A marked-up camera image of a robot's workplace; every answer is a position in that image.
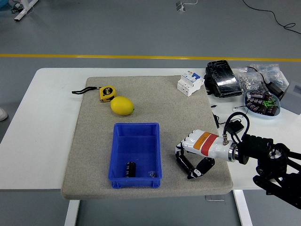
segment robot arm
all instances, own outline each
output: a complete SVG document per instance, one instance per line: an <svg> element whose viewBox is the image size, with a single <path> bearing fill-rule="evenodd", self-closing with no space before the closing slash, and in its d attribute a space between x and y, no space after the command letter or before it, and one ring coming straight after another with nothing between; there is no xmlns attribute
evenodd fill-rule
<svg viewBox="0 0 301 226"><path fill-rule="evenodd" d="M187 179L197 178L207 173L215 164L214 158L220 157L226 161L234 161L232 153L229 152L234 145L228 143L223 146L221 144L221 137L198 129L192 131L176 146L176 160L188 174ZM184 156L184 151L199 154L204 158L194 167Z"/></svg>
<svg viewBox="0 0 301 226"><path fill-rule="evenodd" d="M235 133L231 134L233 141L227 140L227 125L236 115L246 118L248 125L241 140ZM232 114L225 123L223 137L201 130L192 131L175 148L177 162L188 174L188 179L204 175L214 166L214 158L241 164L247 164L249 157L258 160L256 171L259 175L253 178L254 183L287 203L301 209L301 165L290 158L301 160L301 154L291 152L284 144L273 144L273 139L261 138L247 134L249 119L243 113ZM194 167L184 156L184 151L198 154L203 160ZM298 173L287 174L287 166Z"/></svg>

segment black wrist strap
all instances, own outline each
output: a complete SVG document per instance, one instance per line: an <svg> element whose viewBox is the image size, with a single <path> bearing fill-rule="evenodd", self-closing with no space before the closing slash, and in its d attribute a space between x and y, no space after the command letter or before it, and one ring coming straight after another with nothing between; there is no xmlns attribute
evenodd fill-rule
<svg viewBox="0 0 301 226"><path fill-rule="evenodd" d="M73 94L84 94L90 90L94 90L94 89L100 89L101 87L95 87L95 86L89 86L89 87L86 87L80 91L72 91Z"/></svg>

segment tape measure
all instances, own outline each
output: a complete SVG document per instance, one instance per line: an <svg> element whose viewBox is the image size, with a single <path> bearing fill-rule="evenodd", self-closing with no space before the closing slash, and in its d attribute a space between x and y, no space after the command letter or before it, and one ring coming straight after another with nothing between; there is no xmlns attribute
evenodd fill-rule
<svg viewBox="0 0 301 226"><path fill-rule="evenodd" d="M99 89L100 101L109 102L116 96L116 89L113 86L94 87L89 86L80 91L72 91L73 94L84 94L90 90Z"/></svg>
<svg viewBox="0 0 301 226"><path fill-rule="evenodd" d="M99 89L100 101L109 102L116 96L116 89L113 86L104 86Z"/></svg>

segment gray floor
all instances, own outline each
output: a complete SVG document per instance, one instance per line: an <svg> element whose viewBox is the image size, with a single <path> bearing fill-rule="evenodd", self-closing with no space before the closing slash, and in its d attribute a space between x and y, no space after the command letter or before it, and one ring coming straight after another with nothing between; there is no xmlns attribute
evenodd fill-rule
<svg viewBox="0 0 301 226"><path fill-rule="evenodd" d="M176 2L41 0L20 22L14 21L16 14L11 14L8 6L1 8L0 54L198 56L206 59L0 57L0 107L9 114L8 119L0 122L0 140L35 72L45 67L203 68L215 57L297 58L288 62L229 60L229 64L233 68L251 63L279 64L289 81L301 82L301 35L283 29L271 13L251 10L242 0L200 0L197 5L186 5L186 12L181 13L175 10ZM301 32L299 1L246 2L256 8L273 10L280 23L296 23L293 29ZM246 201L255 226L294 226L301 221L299 210L276 197L265 196L263 191L246 191ZM46 225L41 220L48 225L63 225L68 202L59 191L1 191L0 206L1 216L6 216L0 218L0 225ZM125 214L114 213L114 207L118 211L126 209ZM275 213L275 208L282 214ZM181 213L187 216L186 220L181 221ZM203 197L82 202L77 224L96 222L102 225L239 225L232 193L226 195L226 202L215 204L205 202Z"/></svg>

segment yellow floor line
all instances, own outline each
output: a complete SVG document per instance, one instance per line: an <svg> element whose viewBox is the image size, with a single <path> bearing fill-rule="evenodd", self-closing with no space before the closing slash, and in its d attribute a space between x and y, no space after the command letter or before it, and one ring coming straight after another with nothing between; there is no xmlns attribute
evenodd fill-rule
<svg viewBox="0 0 301 226"><path fill-rule="evenodd" d="M144 56L144 55L70 55L70 54L0 54L0 57L21 58L106 58L106 59L164 59L164 60L236 60L301 62L300 58L220 57L220 56Z"/></svg>

